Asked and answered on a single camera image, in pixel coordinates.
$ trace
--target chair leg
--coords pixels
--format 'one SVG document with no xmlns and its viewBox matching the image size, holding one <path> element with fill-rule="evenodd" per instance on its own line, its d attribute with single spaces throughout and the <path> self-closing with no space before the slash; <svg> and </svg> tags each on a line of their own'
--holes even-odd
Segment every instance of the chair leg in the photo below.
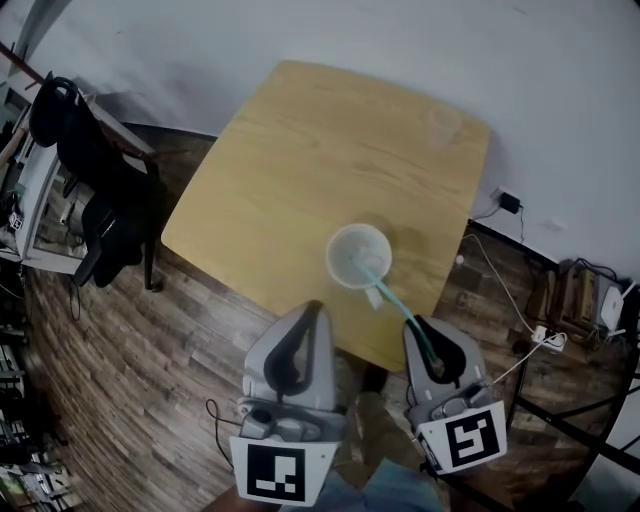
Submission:
<svg viewBox="0 0 640 512">
<path fill-rule="evenodd" d="M 151 273 L 153 271 L 153 252 L 156 246 L 155 238 L 147 240 L 144 244 L 144 288 L 158 293 L 162 290 L 162 283 L 152 283 Z"/>
</svg>

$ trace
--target white cable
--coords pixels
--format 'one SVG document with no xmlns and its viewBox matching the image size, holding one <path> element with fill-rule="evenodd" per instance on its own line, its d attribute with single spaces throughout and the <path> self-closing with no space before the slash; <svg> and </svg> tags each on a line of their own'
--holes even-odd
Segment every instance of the white cable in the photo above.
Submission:
<svg viewBox="0 0 640 512">
<path fill-rule="evenodd" d="M 484 256 L 484 259 L 487 260 L 487 263 L 491 267 L 491 270 L 493 270 L 493 273 L 498 278 L 498 281 L 500 281 L 500 284 L 504 288 L 504 291 L 506 292 L 507 297 L 509 297 L 509 300 L 511 301 L 511 304 L 513 304 L 513 309 L 516 310 L 516 313 L 520 317 L 520 321 L 523 323 L 523 325 L 527 329 L 529 329 L 529 331 L 531 331 L 531 334 L 534 334 L 535 331 L 529 326 L 527 321 L 524 319 L 524 316 L 522 316 L 522 313 L 520 313 L 520 310 L 518 309 L 518 305 L 516 304 L 516 301 L 513 300 L 513 297 L 511 296 L 511 293 L 509 293 L 509 289 L 507 288 L 507 285 L 504 284 L 504 281 L 500 277 L 500 274 L 498 274 L 498 271 L 496 270 L 496 267 L 494 267 L 493 263 L 491 263 L 491 260 L 489 259 L 489 256 L 487 256 L 487 253 L 485 252 L 484 247 L 482 246 L 482 242 L 480 242 L 480 239 L 474 234 L 470 234 L 470 235 L 466 235 L 466 236 L 462 237 L 463 240 L 465 238 L 473 238 L 478 243 L 478 245 L 480 246 L 480 250 L 482 251 L 482 255 Z M 551 345 L 554 345 L 554 343 L 552 343 L 552 341 L 553 340 L 557 340 L 557 338 L 562 338 L 562 344 L 561 345 L 555 345 L 556 348 L 564 347 L 565 343 L 567 342 L 567 335 L 564 332 L 559 332 L 557 334 L 554 334 L 553 336 L 549 336 L 548 338 L 543 339 L 541 342 L 538 343 L 537 346 L 533 347 L 533 349 L 531 349 L 531 351 L 526 356 L 524 356 L 522 359 L 520 359 L 520 361 L 518 361 L 511 368 L 509 368 L 506 372 L 504 372 L 502 375 L 500 375 L 500 377 L 498 377 L 496 380 L 494 380 L 493 384 L 496 384 L 499 381 L 501 381 L 509 373 L 511 373 L 513 370 L 515 370 L 518 366 L 520 366 L 524 361 L 529 359 L 529 357 L 531 357 L 531 354 L 533 354 L 536 350 L 538 350 L 542 345 L 545 345 L 547 342 L 549 342 Z"/>
<path fill-rule="evenodd" d="M 10 293 L 11 295 L 13 295 L 16 299 L 24 299 L 24 297 L 20 297 L 20 295 L 16 295 L 15 293 L 13 293 L 11 290 L 5 288 L 4 286 L 2 286 L 0 284 L 0 288 L 2 288 L 5 292 Z"/>
<path fill-rule="evenodd" d="M 500 274 L 498 274 L 498 271 L 496 270 L 496 267 L 493 266 L 493 263 L 491 263 L 491 260 L 489 259 L 489 256 L 487 256 L 487 253 L 484 251 L 484 247 L 482 247 L 482 243 L 480 242 L 480 239 L 476 236 L 476 235 L 467 235 L 467 236 L 463 236 L 462 239 L 464 240 L 465 238 L 473 238 L 476 242 L 478 242 L 478 245 L 480 246 L 480 250 L 482 251 L 482 254 L 484 255 L 484 259 L 487 260 L 487 263 L 489 264 L 489 266 L 491 267 L 491 270 L 493 270 L 493 273 L 496 275 L 496 277 L 498 278 L 498 281 L 500 281 L 500 284 L 502 285 L 502 287 L 504 288 L 504 291 L 507 292 L 507 297 L 509 297 L 509 300 L 511 301 L 511 304 L 513 304 L 513 309 L 516 310 L 516 313 L 518 314 L 518 316 L 520 317 L 520 321 L 524 324 L 524 326 L 529 329 L 529 331 L 531 332 L 531 334 L 533 334 L 535 331 L 529 327 L 529 324 L 527 323 L 527 321 L 524 319 L 524 317 L 522 316 L 522 313 L 520 313 L 520 310 L 518 309 L 518 305 L 516 304 L 516 301 L 513 300 L 513 297 L 511 296 L 511 294 L 509 293 L 509 289 L 507 288 L 507 285 L 504 284 L 504 281 L 502 280 L 502 278 L 500 277 Z"/>
<path fill-rule="evenodd" d="M 498 382 L 500 382 L 502 379 L 504 379 L 513 370 L 515 370 L 518 366 L 520 366 L 527 359 L 529 359 L 531 357 L 531 354 L 533 354 L 536 350 L 538 350 L 542 345 L 546 344 L 547 342 L 551 342 L 551 340 L 555 340 L 558 337 L 562 337 L 562 339 L 563 339 L 562 345 L 558 345 L 558 346 L 564 346 L 564 344 L 567 342 L 567 335 L 565 333 L 563 333 L 563 332 L 558 333 L 558 334 L 554 334 L 553 336 L 550 336 L 549 338 L 543 339 L 540 343 L 538 343 L 537 346 L 533 347 L 531 349 L 531 351 L 526 356 L 524 356 L 522 359 L 520 359 L 520 361 L 518 361 L 511 368 L 509 368 L 506 372 L 504 372 L 502 375 L 500 375 L 500 377 L 498 377 L 496 380 L 494 380 L 493 381 L 493 385 L 495 386 Z"/>
</svg>

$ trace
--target white cup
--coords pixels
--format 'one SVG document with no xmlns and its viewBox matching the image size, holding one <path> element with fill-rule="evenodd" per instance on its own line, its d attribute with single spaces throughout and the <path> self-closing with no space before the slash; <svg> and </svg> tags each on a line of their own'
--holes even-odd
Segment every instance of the white cup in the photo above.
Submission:
<svg viewBox="0 0 640 512">
<path fill-rule="evenodd" d="M 391 268 L 391 245 L 384 234 L 369 224 L 349 224 L 339 229 L 327 245 L 327 269 L 334 281 L 351 290 L 364 290 L 374 309 L 382 295 L 360 267 L 382 280 Z"/>
</svg>

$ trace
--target white router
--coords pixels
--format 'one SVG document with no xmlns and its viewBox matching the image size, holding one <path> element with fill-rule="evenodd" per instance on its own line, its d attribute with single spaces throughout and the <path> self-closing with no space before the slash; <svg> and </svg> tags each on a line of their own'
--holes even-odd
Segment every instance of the white router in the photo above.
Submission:
<svg viewBox="0 0 640 512">
<path fill-rule="evenodd" d="M 607 329 L 609 329 L 609 336 L 611 336 L 618 327 L 620 313 L 622 313 L 622 306 L 624 305 L 624 298 L 633 290 L 635 285 L 636 282 L 633 281 L 624 293 L 620 293 L 620 290 L 615 286 L 610 286 L 607 290 L 607 294 L 602 303 L 602 309 L 600 310 L 600 318 L 604 325 L 607 326 Z"/>
</svg>

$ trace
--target white wall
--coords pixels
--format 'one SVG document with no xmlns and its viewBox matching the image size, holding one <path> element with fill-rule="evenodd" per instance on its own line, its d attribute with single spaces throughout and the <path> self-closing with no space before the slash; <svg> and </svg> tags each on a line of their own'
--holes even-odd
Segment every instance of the white wall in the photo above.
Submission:
<svg viewBox="0 0 640 512">
<path fill-rule="evenodd" d="M 285 58 L 482 118 L 494 133 L 474 213 L 505 186 L 525 206 L 526 245 L 640 278 L 633 0 L 74 0 L 30 62 L 108 93 L 123 120 L 219 134 Z M 517 217 L 484 222 L 519 240 Z"/>
</svg>

